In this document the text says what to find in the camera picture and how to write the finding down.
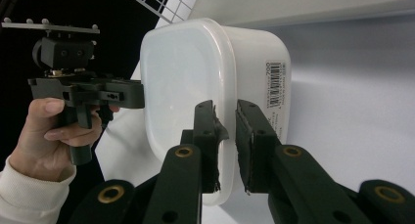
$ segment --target white plastic container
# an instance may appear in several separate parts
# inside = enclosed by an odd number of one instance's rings
[[[290,56],[274,34],[221,26],[210,19],[174,23],[146,34],[141,46],[145,120],[154,154],[163,160],[193,129],[196,104],[213,100],[230,139],[219,146],[221,191],[204,195],[204,204],[221,204],[231,194],[235,169],[237,100],[262,109],[280,140],[287,138]]]

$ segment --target sleeve cuff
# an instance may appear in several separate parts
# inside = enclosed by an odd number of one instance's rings
[[[37,180],[20,174],[7,158],[0,175],[0,196],[11,206],[32,211],[61,208],[69,193],[69,183],[75,175],[74,166],[72,175],[62,182]]]

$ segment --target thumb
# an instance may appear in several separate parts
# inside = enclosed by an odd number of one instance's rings
[[[65,102],[60,99],[35,99],[28,107],[26,126],[30,128],[50,127],[50,117],[64,110]]]

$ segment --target barcode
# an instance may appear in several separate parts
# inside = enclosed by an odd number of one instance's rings
[[[281,63],[267,63],[266,74],[268,75],[268,104],[269,108],[281,105]]]

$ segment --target white grid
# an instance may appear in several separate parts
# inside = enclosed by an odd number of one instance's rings
[[[196,0],[136,0],[167,23],[189,18]]]

